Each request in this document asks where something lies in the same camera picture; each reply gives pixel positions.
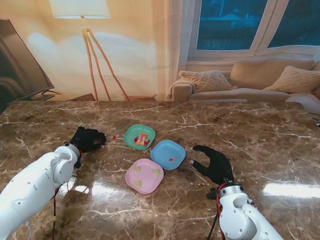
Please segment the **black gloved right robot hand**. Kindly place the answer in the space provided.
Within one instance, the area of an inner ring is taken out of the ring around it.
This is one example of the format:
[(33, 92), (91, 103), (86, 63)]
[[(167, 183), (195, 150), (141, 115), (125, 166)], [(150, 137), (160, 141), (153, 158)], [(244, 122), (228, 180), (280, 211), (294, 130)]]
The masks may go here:
[(213, 183), (221, 185), (228, 181), (234, 182), (232, 166), (227, 157), (207, 146), (195, 145), (192, 148), (194, 151), (203, 152), (209, 158), (209, 166), (205, 167), (196, 160), (192, 160), (190, 164), (203, 176), (208, 177)]

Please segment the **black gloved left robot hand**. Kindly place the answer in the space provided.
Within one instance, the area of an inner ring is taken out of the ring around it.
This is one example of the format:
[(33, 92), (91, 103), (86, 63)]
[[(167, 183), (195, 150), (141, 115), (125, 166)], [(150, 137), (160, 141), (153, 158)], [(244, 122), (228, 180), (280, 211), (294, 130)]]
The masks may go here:
[(107, 138), (104, 133), (98, 132), (96, 129), (79, 126), (71, 138), (70, 144), (82, 153), (89, 153), (104, 146), (106, 141)]

